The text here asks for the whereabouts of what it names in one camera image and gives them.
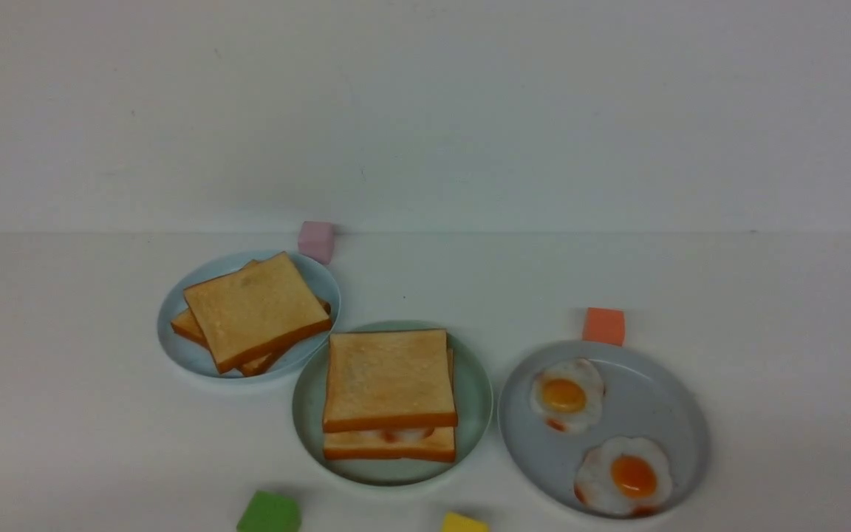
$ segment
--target bread slice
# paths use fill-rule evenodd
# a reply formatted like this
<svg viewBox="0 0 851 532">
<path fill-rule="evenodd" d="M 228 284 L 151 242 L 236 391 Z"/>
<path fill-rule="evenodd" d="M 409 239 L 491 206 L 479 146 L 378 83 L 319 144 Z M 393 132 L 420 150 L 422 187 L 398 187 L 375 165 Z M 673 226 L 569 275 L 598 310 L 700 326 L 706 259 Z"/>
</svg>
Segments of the bread slice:
<svg viewBox="0 0 851 532">
<path fill-rule="evenodd" d="M 317 300 L 329 314 L 330 303 L 320 299 L 320 297 L 318 297 Z M 173 318 L 173 321 L 169 323 L 173 327 L 173 331 L 176 334 L 179 334 L 179 336 L 182 336 L 187 340 L 192 340 L 194 343 L 199 344 L 206 349 L 209 348 L 209 344 L 207 344 L 205 340 L 205 335 L 202 334 L 202 329 L 199 328 L 199 322 L 196 321 L 196 316 L 193 316 L 192 310 L 183 310 L 178 314 L 178 316 Z M 236 369 L 241 371 L 245 377 L 256 377 L 269 370 L 269 368 L 274 365 L 275 361 L 280 359 L 281 356 L 284 356 L 284 353 L 286 352 L 287 351 L 281 351 L 278 356 L 274 356 L 274 353 L 264 355 L 264 357 L 250 361 L 250 363 L 241 364 L 241 366 Z"/>
<path fill-rule="evenodd" d="M 452 349 L 447 350 L 448 378 L 455 387 Z M 328 460 L 414 458 L 433 462 L 455 461 L 455 428 L 327 432 L 324 458 Z"/>
<path fill-rule="evenodd" d="M 454 427 L 445 330 L 330 337 L 324 432 Z"/>
<path fill-rule="evenodd" d="M 257 263 L 257 260 L 249 260 L 241 269 L 250 268 Z M 173 333 L 179 334 L 179 336 L 182 336 L 186 340 L 195 341 L 196 344 L 206 349 L 209 348 L 209 343 L 205 340 L 205 335 L 202 334 L 199 322 L 196 321 L 196 314 L 193 314 L 192 309 L 189 309 L 189 307 L 181 313 L 176 314 L 176 317 L 169 322 L 169 326 L 173 327 Z"/>
<path fill-rule="evenodd" d="M 320 297 L 318 297 L 317 300 L 318 303 L 321 303 L 321 306 L 324 307 L 324 312 L 329 315 L 330 303 L 327 303 L 327 301 L 320 299 Z M 274 366 L 274 363 L 276 363 L 280 359 L 280 357 L 283 357 L 285 353 L 287 353 L 287 349 L 275 353 L 269 353 L 264 355 L 264 357 L 260 357 L 260 359 L 249 361 L 249 363 L 241 364 L 241 366 L 237 367 L 236 369 L 241 371 L 245 377 L 257 377 L 258 375 L 263 374 L 272 366 Z"/>
<path fill-rule="evenodd" d="M 330 330 L 287 253 L 182 291 L 219 373 Z"/>
</svg>

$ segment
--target light blue plate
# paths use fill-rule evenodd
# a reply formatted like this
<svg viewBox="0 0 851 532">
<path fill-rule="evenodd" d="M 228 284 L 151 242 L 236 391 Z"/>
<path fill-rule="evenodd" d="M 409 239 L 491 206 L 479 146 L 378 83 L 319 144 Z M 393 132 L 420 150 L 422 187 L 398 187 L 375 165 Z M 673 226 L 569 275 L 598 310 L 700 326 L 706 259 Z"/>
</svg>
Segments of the light blue plate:
<svg viewBox="0 0 851 532">
<path fill-rule="evenodd" d="M 291 347 L 263 375 L 245 377 L 236 369 L 220 375 L 209 351 L 197 346 L 193 341 L 178 336 L 169 324 L 177 314 L 186 308 L 185 299 L 182 298 L 182 290 L 186 287 L 205 282 L 205 280 L 213 277 L 224 276 L 226 273 L 236 272 L 250 260 L 270 259 L 280 252 L 281 250 L 278 249 L 269 249 L 223 256 L 221 259 L 215 259 L 199 266 L 188 276 L 183 277 L 179 283 L 176 283 L 176 286 L 169 290 L 169 293 L 163 299 L 163 305 L 160 307 L 160 314 L 156 320 L 157 335 L 169 360 L 174 361 L 182 369 L 200 377 L 208 378 L 208 380 L 245 384 L 269 383 L 269 381 L 289 375 L 307 364 L 314 353 L 317 353 L 327 342 L 330 331 L 324 331 L 294 344 L 294 347 Z M 330 303 L 330 319 L 334 322 L 334 326 L 337 326 L 337 317 L 341 314 L 341 288 L 338 286 L 337 280 L 320 262 L 311 259 L 309 256 L 292 251 L 288 251 L 287 255 L 291 257 L 295 266 L 300 270 L 301 276 L 304 277 L 304 281 L 307 286 L 310 286 L 314 294 Z"/>
<path fill-rule="evenodd" d="M 600 422 L 582 434 L 562 434 L 530 408 L 534 377 L 551 364 L 585 358 L 606 384 Z M 658 513 L 680 504 L 705 476 L 709 441 L 705 415 L 678 378 L 625 347 L 594 341 L 558 341 L 535 351 L 507 378 L 497 409 L 499 430 L 517 468 L 540 491 L 574 511 L 597 515 L 573 494 L 587 451 L 611 437 L 647 437 L 669 457 L 673 489 Z"/>
</svg>

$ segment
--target egg white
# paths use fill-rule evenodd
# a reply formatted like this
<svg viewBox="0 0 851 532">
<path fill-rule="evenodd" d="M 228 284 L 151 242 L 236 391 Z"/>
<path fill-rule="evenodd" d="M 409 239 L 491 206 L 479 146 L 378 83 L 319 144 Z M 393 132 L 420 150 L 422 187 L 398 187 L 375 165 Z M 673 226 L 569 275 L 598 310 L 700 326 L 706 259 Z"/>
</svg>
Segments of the egg white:
<svg viewBox="0 0 851 532">
<path fill-rule="evenodd" d="M 555 412 L 547 408 L 543 398 L 543 386 L 554 378 L 573 381 L 584 390 L 584 394 L 587 394 L 587 404 L 580 412 Z M 587 359 L 559 361 L 534 378 L 530 390 L 530 408 L 554 429 L 561 427 L 564 429 L 562 432 L 578 434 L 600 421 L 605 389 L 600 372 Z"/>
<path fill-rule="evenodd" d="M 655 472 L 656 488 L 649 497 L 631 499 L 612 481 L 611 467 L 621 455 L 645 460 Z M 628 516 L 639 511 L 657 511 L 671 497 L 672 481 L 669 458 L 655 441 L 644 437 L 612 437 L 587 452 L 577 471 L 574 489 L 581 502 L 594 511 L 613 516 Z"/>
</svg>

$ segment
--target plate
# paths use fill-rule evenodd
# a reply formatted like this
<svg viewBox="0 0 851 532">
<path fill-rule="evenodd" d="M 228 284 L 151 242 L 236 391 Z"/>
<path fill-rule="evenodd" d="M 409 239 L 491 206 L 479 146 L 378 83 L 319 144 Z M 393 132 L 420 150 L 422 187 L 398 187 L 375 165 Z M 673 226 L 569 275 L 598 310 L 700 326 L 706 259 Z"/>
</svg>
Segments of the plate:
<svg viewBox="0 0 851 532">
<path fill-rule="evenodd" d="M 600 422 L 582 434 L 561 434 L 530 410 L 530 387 L 541 370 L 567 359 L 591 361 L 606 384 Z M 501 392 L 499 430 L 517 468 L 531 484 L 574 511 L 612 518 L 585 508 L 573 494 L 584 455 L 617 435 L 647 437 L 669 456 L 672 495 L 656 513 L 682 502 L 698 487 L 708 463 L 705 417 L 688 390 L 665 368 L 624 347 L 593 341 L 560 341 L 518 364 Z"/>
<path fill-rule="evenodd" d="M 172 290 L 169 290 L 169 293 L 163 299 L 163 305 L 160 307 L 160 313 L 156 319 L 156 333 L 169 360 L 174 361 L 177 366 L 189 371 L 189 373 L 205 378 L 205 380 L 237 384 L 269 383 L 269 381 L 289 375 L 304 366 L 307 359 L 317 353 L 327 341 L 330 331 L 315 334 L 294 344 L 266 373 L 256 377 L 245 377 L 237 369 L 219 374 L 209 351 L 173 332 L 169 324 L 177 314 L 186 309 L 185 299 L 182 298 L 182 290 L 186 287 L 205 282 L 205 280 L 213 277 L 224 276 L 226 273 L 236 272 L 250 260 L 270 259 L 270 257 L 282 251 L 269 249 L 223 256 L 221 259 L 215 259 L 199 266 L 188 276 L 183 277 L 179 283 L 176 283 L 176 286 L 172 287 Z M 304 281 L 307 286 L 310 286 L 314 294 L 330 303 L 330 319 L 334 322 L 334 327 L 337 326 L 337 317 L 341 314 L 341 289 L 337 280 L 320 262 L 311 259 L 309 256 L 291 251 L 288 251 L 287 255 L 291 257 L 294 265 L 298 268 L 298 272 L 301 272 L 301 276 L 304 277 Z"/>
<path fill-rule="evenodd" d="M 445 329 L 439 324 L 418 321 L 387 321 L 359 327 L 355 331 Z M 438 477 L 461 463 L 491 423 L 494 405 L 488 374 L 472 351 L 452 331 L 448 345 L 455 353 L 455 407 L 459 426 L 455 430 L 456 461 L 453 464 L 427 460 L 327 460 L 324 458 L 324 401 L 327 400 L 327 346 L 304 367 L 294 388 L 291 411 L 294 429 L 308 454 L 322 468 L 338 477 L 378 488 L 395 488 L 419 484 Z"/>
</svg>

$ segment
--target yellow cube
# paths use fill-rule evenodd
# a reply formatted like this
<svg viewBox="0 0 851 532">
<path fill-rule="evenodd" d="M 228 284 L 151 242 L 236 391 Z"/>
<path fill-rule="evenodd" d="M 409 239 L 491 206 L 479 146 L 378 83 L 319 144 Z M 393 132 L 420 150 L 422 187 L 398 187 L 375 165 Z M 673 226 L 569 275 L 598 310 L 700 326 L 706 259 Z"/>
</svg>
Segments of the yellow cube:
<svg viewBox="0 0 851 532">
<path fill-rule="evenodd" d="M 489 532 L 490 528 L 480 521 L 469 519 L 457 513 L 448 512 L 442 523 L 442 532 Z"/>
</svg>

